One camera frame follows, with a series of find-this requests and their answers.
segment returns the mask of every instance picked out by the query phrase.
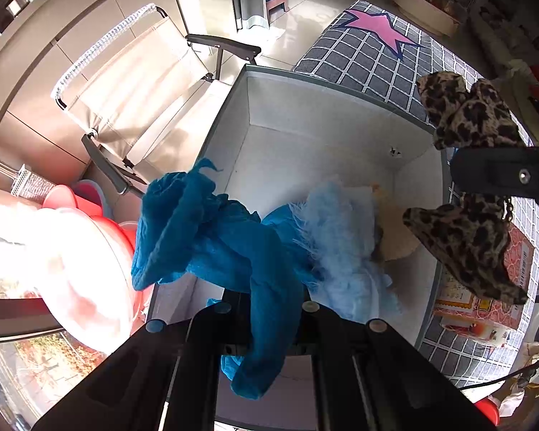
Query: pink star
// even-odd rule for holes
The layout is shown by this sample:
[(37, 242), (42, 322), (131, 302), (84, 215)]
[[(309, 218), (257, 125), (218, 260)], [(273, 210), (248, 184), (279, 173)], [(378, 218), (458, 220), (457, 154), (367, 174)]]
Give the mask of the pink star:
[(393, 28), (387, 13), (367, 14), (356, 9), (346, 9), (345, 12), (351, 14), (356, 19), (350, 22), (344, 22), (339, 27), (354, 27), (373, 32), (398, 58), (401, 58), (401, 49), (397, 44), (398, 42), (418, 45)]

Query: black armrest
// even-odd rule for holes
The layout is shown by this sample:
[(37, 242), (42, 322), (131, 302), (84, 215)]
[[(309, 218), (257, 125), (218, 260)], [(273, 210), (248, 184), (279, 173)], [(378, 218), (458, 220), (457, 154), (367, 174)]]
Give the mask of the black armrest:
[(208, 45), (210, 47), (221, 48), (233, 53), (236, 57), (246, 60), (252, 64), (255, 64), (254, 58), (261, 52), (262, 48), (255, 45), (248, 45), (247, 43), (236, 42), (225, 37), (217, 36), (199, 36), (197, 34), (188, 34), (185, 39), (191, 43), (199, 43), (202, 45)]
[(139, 198), (142, 198), (142, 196), (144, 196), (144, 193), (142, 191), (136, 188), (130, 182), (130, 180), (128, 180), (124, 175), (121, 174), (121, 172), (112, 162), (110, 162), (107, 158), (104, 157), (102, 151), (100, 151), (100, 149), (96, 147), (96, 145), (92, 141), (92, 138), (89, 135), (84, 134), (84, 136), (82, 136), (82, 144), (86, 148), (86, 152), (92, 159), (94, 165), (96, 165), (96, 167), (98, 167), (100, 171), (108, 177), (108, 179), (111, 181), (112, 185), (114, 185), (114, 188), (116, 189), (116, 191), (118, 191), (119, 194), (132, 193)]

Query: light blue fluffy fabric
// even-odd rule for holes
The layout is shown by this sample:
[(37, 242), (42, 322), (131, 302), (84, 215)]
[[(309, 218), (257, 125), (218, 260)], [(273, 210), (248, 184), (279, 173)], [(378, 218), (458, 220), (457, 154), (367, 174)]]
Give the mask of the light blue fluffy fabric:
[(356, 200), (351, 189), (346, 192), (339, 183), (327, 181), (312, 190), (305, 203), (290, 207), (301, 235), (297, 243), (312, 255), (320, 279), (306, 284), (312, 300), (342, 318), (365, 324), (395, 314), (399, 305), (388, 291), (391, 278), (371, 261), (375, 246), (371, 188), (360, 188), (358, 194)]

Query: black cable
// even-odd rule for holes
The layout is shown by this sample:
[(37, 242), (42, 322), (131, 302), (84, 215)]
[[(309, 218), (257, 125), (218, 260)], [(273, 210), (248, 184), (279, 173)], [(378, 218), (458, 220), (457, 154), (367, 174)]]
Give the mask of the black cable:
[(530, 364), (529, 366), (525, 366), (521, 368), (520, 370), (513, 371), (512, 373), (509, 373), (507, 376), (500, 377), (499, 379), (494, 379), (492, 381), (484, 382), (481, 384), (472, 384), (471, 386), (463, 386), (463, 387), (460, 387), (459, 390), (463, 391), (467, 389), (475, 389), (476, 387), (492, 386), (493, 384), (497, 384), (498, 382), (505, 381), (509, 379), (510, 377), (517, 376), (519, 374), (524, 373), (525, 371), (529, 371), (529, 370), (533, 370), (537, 368), (539, 368), (539, 361), (533, 364)]

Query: chair seat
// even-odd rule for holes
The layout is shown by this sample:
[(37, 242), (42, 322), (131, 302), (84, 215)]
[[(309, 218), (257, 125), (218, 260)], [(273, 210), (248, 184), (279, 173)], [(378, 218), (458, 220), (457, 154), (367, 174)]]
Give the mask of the chair seat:
[(157, 137), (157, 144), (134, 167), (147, 182), (168, 172), (189, 171), (202, 148), (231, 86), (214, 80), (204, 83)]

